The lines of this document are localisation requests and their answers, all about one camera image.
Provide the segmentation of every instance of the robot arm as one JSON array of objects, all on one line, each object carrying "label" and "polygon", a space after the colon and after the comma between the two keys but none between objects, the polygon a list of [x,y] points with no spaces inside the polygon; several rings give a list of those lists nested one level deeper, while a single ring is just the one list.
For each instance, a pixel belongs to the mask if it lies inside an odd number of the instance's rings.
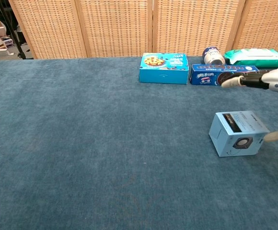
[{"label": "robot arm", "polygon": [[[272,71],[249,72],[233,74],[230,79],[226,80],[221,85],[223,88],[234,86],[247,86],[260,89],[270,89],[278,92],[278,69]],[[278,140],[278,131],[269,133],[264,138],[265,141]]]}]

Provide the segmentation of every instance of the woven screen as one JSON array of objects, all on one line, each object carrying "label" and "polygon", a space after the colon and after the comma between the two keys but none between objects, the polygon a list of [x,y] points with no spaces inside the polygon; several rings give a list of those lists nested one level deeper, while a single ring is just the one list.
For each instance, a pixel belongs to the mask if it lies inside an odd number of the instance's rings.
[{"label": "woven screen", "polygon": [[151,0],[77,0],[77,6],[89,56],[151,52]]},{"label": "woven screen", "polygon": [[74,0],[10,0],[35,58],[83,58]]},{"label": "woven screen", "polygon": [[234,48],[278,51],[278,0],[251,0],[245,5]]},{"label": "woven screen", "polygon": [[244,0],[155,0],[154,52],[202,55],[232,47]]}]

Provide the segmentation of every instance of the oreo box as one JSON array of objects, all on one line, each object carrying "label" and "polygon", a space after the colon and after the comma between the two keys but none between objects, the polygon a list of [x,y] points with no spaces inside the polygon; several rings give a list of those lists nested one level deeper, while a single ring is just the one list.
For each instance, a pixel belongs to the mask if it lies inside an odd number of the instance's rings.
[{"label": "oreo box", "polygon": [[189,66],[186,54],[144,53],[140,82],[187,84]]},{"label": "oreo box", "polygon": [[252,111],[216,113],[209,136],[220,157],[257,154],[269,130]]},{"label": "oreo box", "polygon": [[192,65],[190,82],[193,85],[221,85],[234,73],[256,72],[255,66]]}]

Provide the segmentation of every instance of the can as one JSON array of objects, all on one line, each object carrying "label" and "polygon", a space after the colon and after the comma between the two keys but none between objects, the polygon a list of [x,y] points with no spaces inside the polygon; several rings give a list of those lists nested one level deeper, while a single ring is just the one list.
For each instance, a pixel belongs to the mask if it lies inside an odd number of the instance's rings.
[{"label": "can", "polygon": [[212,64],[212,65],[224,65],[225,59],[219,52],[218,48],[215,46],[207,47],[202,57],[204,59],[205,64]]}]

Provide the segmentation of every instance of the wet wipes package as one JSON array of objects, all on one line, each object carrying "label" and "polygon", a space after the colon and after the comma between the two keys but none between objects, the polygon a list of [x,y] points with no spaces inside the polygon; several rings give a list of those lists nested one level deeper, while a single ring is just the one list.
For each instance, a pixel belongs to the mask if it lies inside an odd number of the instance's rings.
[{"label": "wet wipes package", "polygon": [[186,54],[144,53],[140,82],[187,84],[189,66]]},{"label": "wet wipes package", "polygon": [[216,113],[209,136],[220,157],[257,154],[266,126],[252,111]]},{"label": "wet wipes package", "polygon": [[190,82],[193,85],[221,85],[234,73],[256,72],[255,66],[202,65],[194,64]]},{"label": "wet wipes package", "polygon": [[274,49],[235,49],[225,53],[233,65],[254,65],[258,68],[278,68],[278,52]]}]

